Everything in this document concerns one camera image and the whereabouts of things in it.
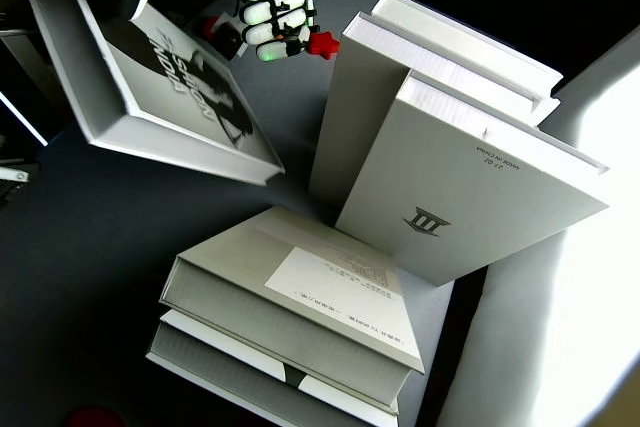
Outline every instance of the dark table surface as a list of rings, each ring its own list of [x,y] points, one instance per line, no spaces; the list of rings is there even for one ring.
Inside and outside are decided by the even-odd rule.
[[[318,23],[337,35],[375,2],[317,0]],[[81,405],[110,407],[128,426],[216,425],[221,409],[237,425],[267,423],[144,354],[177,253],[271,205],[335,219],[306,193],[332,69],[307,55],[265,65],[249,51],[234,61],[287,168],[266,188],[101,150],[77,127],[42,151],[39,178],[0,210],[0,425],[56,426]],[[428,371],[451,285],[410,274],[403,284]],[[401,425],[415,423],[426,381],[409,378]]]

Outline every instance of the pillar logo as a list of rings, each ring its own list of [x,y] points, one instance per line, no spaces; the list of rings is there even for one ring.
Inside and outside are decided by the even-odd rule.
[[[420,207],[416,207],[416,216],[413,220],[403,219],[407,224],[411,226],[413,230],[419,232],[421,234],[433,235],[435,237],[440,237],[435,233],[435,230],[438,227],[443,227],[445,225],[451,225],[446,220],[442,220],[440,217],[437,217],[426,210],[421,209]]]

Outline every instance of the white label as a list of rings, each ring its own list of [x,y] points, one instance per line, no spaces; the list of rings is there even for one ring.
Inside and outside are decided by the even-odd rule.
[[[365,277],[294,247],[265,285],[420,358],[402,296]]]

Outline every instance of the red star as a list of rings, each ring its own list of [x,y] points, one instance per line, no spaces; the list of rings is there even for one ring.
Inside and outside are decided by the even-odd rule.
[[[331,32],[323,32],[321,34],[311,34],[307,52],[311,55],[320,55],[326,60],[330,60],[333,54],[337,54],[340,50],[340,42],[331,36]]]

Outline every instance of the white fabric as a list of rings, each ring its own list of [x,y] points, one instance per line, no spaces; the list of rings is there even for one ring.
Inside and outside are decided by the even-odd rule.
[[[581,425],[640,350],[640,28],[558,97],[542,130],[611,167],[612,207],[489,268],[439,427]]]

